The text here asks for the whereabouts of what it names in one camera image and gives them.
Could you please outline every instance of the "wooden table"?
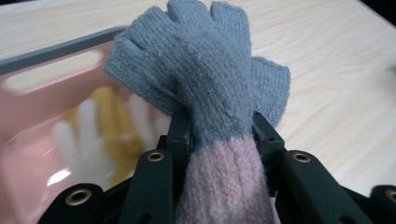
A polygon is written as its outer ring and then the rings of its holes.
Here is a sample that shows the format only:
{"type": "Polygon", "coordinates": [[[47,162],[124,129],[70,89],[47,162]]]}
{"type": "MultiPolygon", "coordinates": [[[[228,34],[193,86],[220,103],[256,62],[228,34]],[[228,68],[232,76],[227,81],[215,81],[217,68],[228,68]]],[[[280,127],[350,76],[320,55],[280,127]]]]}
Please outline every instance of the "wooden table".
{"type": "MultiPolygon", "coordinates": [[[[396,185],[396,29],[358,1],[230,1],[248,14],[253,54],[287,65],[276,128],[364,195],[396,185]]],[[[166,1],[41,0],[0,7],[0,60],[131,23],[166,1]]]]}

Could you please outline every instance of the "pink plastic tray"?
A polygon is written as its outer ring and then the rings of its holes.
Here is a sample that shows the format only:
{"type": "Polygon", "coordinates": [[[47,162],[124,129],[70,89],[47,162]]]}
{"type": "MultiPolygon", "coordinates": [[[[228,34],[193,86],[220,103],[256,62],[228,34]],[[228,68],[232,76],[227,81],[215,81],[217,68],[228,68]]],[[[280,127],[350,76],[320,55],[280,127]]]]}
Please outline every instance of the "pink plastic tray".
{"type": "Polygon", "coordinates": [[[106,57],[29,91],[7,91],[3,84],[22,71],[86,51],[107,55],[119,31],[108,30],[0,62],[0,223],[37,223],[62,190],[77,184],[65,169],[50,131],[63,111],[87,99],[97,87],[121,90],[104,73],[106,57]]]}

